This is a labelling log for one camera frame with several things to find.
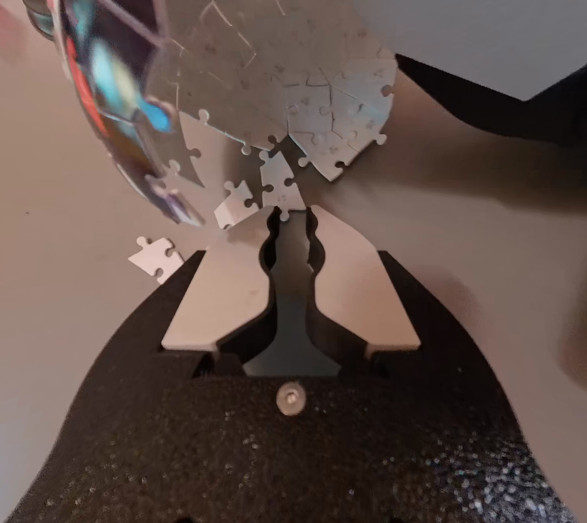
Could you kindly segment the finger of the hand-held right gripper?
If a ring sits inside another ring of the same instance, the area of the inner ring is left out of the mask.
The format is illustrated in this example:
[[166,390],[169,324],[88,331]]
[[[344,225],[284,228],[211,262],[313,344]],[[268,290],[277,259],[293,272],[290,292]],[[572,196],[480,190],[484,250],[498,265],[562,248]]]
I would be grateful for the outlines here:
[[586,64],[586,0],[352,0],[392,49],[529,100]]

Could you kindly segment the partly built puzzle ball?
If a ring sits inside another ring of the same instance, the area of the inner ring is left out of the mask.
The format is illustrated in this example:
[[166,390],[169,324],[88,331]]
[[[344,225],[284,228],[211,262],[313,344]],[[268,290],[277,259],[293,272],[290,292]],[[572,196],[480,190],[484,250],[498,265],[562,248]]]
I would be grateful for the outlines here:
[[238,158],[302,153],[329,182],[384,145],[397,61],[350,0],[47,0],[56,47],[116,169],[175,223],[248,189]]

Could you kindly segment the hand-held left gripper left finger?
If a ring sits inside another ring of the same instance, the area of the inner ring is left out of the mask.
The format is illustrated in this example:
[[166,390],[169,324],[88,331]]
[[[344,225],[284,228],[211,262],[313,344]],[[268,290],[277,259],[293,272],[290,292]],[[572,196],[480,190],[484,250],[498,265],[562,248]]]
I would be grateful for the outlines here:
[[207,249],[161,341],[166,351],[233,355],[245,364],[277,329],[275,286],[281,210],[264,207]]

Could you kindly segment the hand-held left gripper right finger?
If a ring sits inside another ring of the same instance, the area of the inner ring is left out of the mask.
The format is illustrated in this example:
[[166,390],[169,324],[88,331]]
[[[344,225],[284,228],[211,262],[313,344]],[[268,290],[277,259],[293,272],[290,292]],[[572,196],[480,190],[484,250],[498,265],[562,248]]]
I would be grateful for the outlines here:
[[375,246],[322,207],[307,209],[306,235],[312,344],[339,365],[418,350],[421,340]]

